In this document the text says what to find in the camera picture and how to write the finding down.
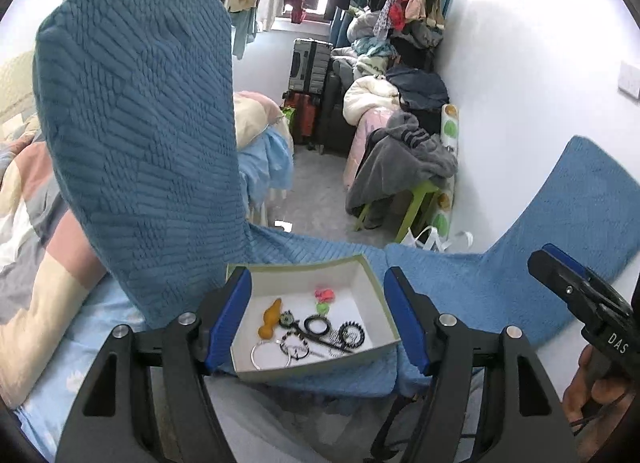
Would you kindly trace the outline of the person's right hand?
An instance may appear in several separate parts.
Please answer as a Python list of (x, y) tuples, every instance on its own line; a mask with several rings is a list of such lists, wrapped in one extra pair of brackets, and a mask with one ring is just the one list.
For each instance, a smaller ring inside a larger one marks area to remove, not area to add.
[(638, 393), (625, 376), (591, 379), (590, 371), (596, 366), (595, 353), (591, 345), (582, 350), (577, 371), (562, 398), (566, 419), (577, 434), (579, 462), (592, 462), (612, 440)]

